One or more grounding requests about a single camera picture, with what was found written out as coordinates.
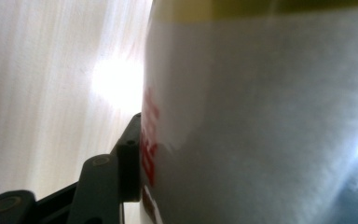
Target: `label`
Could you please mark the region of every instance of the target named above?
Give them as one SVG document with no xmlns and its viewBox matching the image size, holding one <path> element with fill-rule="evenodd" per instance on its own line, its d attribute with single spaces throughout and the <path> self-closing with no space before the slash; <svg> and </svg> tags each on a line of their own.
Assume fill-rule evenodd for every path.
<svg viewBox="0 0 358 224">
<path fill-rule="evenodd" d="M 155 162 L 154 157 L 158 149 L 157 145 L 157 120 L 159 112 L 156 104 L 153 102 L 151 89 L 147 89 L 144 95 L 143 116 L 142 116 L 142 167 L 145 170 L 146 177 L 150 186 L 155 184 Z"/>
</svg>

